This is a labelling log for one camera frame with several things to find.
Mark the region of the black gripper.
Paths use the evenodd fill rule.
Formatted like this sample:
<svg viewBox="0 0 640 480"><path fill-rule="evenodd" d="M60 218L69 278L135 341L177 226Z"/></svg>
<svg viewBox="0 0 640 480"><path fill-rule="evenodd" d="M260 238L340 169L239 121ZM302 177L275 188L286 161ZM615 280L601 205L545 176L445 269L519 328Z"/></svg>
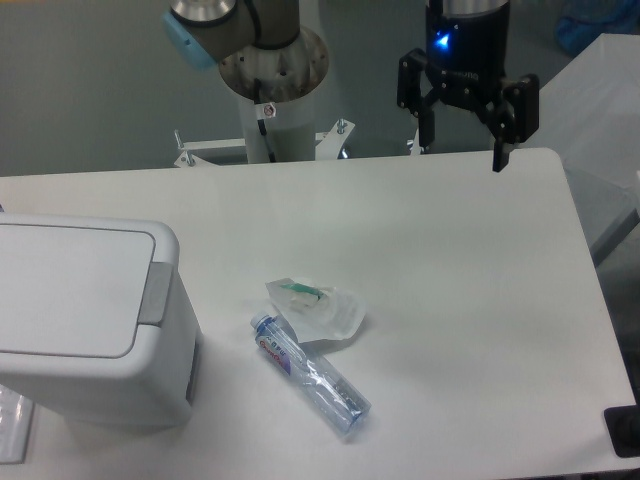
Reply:
<svg viewBox="0 0 640 480"><path fill-rule="evenodd" d="M398 64L396 103L418 121L414 145L427 153L435 140L433 107L440 96L434 88L425 95L421 90L429 59L451 88L468 91L479 101L475 113L493 137L492 171L499 173L514 147L528 140L540 122L539 77L504 78L509 3L428 1L425 21L427 55L415 48Z"/></svg>

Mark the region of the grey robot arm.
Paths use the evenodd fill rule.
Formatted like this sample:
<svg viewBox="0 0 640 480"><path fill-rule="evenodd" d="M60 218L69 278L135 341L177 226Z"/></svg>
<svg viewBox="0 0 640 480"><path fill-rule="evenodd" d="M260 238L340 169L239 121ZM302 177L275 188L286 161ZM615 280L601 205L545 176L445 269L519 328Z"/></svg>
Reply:
<svg viewBox="0 0 640 480"><path fill-rule="evenodd" d="M494 171L539 127L537 76L506 76L506 1L429 1L426 42L398 63L397 105L418 123L412 152L435 139L434 107L473 113L493 139ZM295 1L173 1L163 16L176 50L216 67L239 102L247 158L284 163L335 158L351 131L315 132L312 99L329 67L324 41L300 22Z"/></svg>

